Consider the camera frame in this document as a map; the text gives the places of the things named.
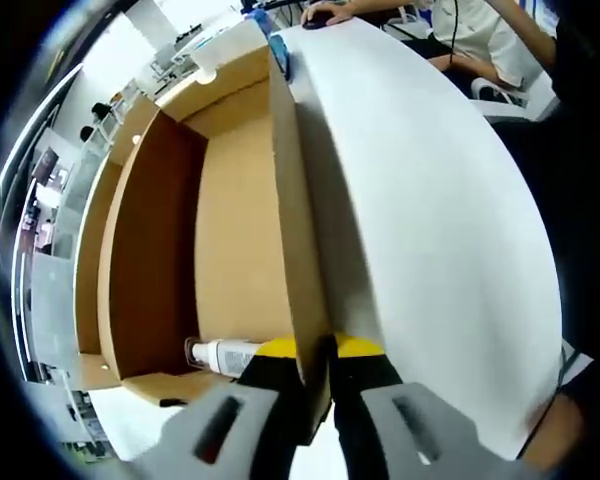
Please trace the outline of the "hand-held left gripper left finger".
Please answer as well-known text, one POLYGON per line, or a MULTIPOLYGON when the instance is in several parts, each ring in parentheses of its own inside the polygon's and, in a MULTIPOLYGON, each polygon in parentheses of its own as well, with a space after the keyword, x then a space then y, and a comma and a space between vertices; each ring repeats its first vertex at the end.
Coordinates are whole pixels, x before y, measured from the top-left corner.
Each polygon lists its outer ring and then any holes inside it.
POLYGON ((261 345, 239 379, 168 420, 156 445, 124 463, 124 477, 287 479, 297 447, 311 440, 297 352, 290 337, 261 345))

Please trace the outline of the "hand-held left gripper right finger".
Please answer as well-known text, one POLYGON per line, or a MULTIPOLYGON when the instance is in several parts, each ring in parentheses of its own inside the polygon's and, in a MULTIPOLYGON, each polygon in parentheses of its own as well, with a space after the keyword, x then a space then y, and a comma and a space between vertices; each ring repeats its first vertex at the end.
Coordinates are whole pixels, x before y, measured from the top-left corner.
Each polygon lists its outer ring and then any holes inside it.
POLYGON ((527 479, 485 447, 474 422, 359 337, 325 341, 334 422, 351 479, 527 479))

